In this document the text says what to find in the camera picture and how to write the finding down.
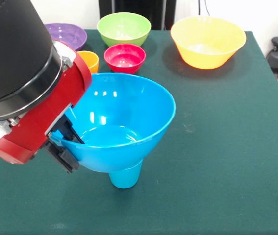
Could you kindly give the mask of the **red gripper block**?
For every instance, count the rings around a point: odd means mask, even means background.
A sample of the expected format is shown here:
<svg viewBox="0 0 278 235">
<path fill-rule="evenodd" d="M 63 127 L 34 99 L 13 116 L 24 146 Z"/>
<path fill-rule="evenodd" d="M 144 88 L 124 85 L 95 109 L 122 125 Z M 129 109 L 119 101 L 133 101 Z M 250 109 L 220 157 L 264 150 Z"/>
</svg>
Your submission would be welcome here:
<svg viewBox="0 0 278 235">
<path fill-rule="evenodd" d="M 84 144 L 65 113 L 91 82 L 90 71 L 77 52 L 54 41 L 37 74 L 0 98 L 0 157 L 23 165 L 43 148 L 67 173 L 78 170 L 78 160 L 49 136 L 59 131 L 64 139 Z"/>
</svg>

